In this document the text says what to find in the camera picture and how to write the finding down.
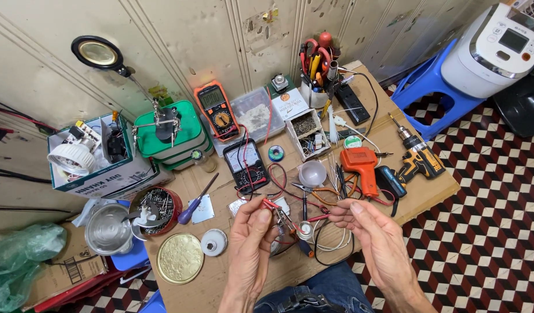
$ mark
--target screwdriver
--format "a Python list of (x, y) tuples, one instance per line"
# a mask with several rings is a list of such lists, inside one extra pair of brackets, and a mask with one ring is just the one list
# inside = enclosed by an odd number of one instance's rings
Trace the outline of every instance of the screwdriver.
[(205, 196), (205, 193), (211, 187), (211, 185), (213, 185), (213, 182), (215, 179), (217, 179), (217, 177), (218, 173), (216, 173), (213, 179), (209, 181), (207, 187), (205, 187), (205, 189), (203, 189), (201, 192), (201, 195), (199, 195), (199, 197), (197, 197), (197, 199), (195, 199), (192, 204), (190, 204), (189, 207), (178, 216), (178, 223), (185, 225), (189, 222), (189, 219), (192, 218), (192, 214), (194, 213), (195, 209), (200, 205), (201, 199), (203, 196)]

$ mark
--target orange multimeter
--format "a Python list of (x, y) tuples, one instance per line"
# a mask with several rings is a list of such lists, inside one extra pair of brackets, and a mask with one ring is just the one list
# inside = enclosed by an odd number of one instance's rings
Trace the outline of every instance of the orange multimeter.
[(213, 128), (215, 138), (226, 141), (240, 134), (240, 127), (221, 83), (214, 80), (203, 87), (195, 88), (194, 96), (201, 113), (207, 117)]

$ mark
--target orange soldering gun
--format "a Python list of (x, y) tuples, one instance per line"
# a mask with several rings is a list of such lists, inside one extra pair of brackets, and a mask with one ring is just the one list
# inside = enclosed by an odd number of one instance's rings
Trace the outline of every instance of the orange soldering gun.
[(346, 172), (360, 173), (361, 191), (364, 196), (377, 197), (377, 184), (375, 183), (375, 165), (377, 156), (368, 147), (344, 149), (340, 152), (340, 162)]

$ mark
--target led bulb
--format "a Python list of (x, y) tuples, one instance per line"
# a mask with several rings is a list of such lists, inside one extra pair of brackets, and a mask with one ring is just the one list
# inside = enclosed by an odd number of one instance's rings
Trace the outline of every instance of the led bulb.
[(95, 143), (88, 138), (82, 139), (77, 145), (61, 144), (47, 155), (47, 160), (67, 173), (89, 175), (94, 171), (96, 163), (95, 157), (90, 152), (94, 145)]

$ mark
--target multimeter display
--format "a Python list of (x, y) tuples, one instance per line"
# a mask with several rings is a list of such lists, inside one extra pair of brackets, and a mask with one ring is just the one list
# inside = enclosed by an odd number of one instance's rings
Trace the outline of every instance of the multimeter display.
[(240, 134), (240, 127), (226, 98), (226, 94), (218, 81), (194, 90), (194, 96), (201, 113), (213, 128), (215, 138), (226, 141)]
[[(228, 148), (224, 149), (222, 154), (225, 156), (225, 160), (229, 165), (230, 172), (234, 177), (236, 182), (236, 188), (240, 189), (243, 192), (250, 192), (251, 188), (249, 187), (249, 178), (253, 182), (254, 189), (259, 189), (269, 183), (269, 176), (267, 175), (267, 170), (263, 165), (263, 160), (259, 151), (255, 146), (255, 141), (253, 139), (248, 140), (246, 145), (245, 139), (243, 139), (242, 144), (237, 143)], [(244, 154), (243, 151), (246, 151), (246, 162), (244, 163)]]
[(211, 106), (214, 106), (215, 104), (224, 101), (225, 98), (222, 95), (222, 91), (220, 89), (214, 89), (213, 91), (202, 95), (199, 100), (201, 101), (201, 104), (203, 105), (203, 107), (205, 107), (205, 109), (209, 109)]

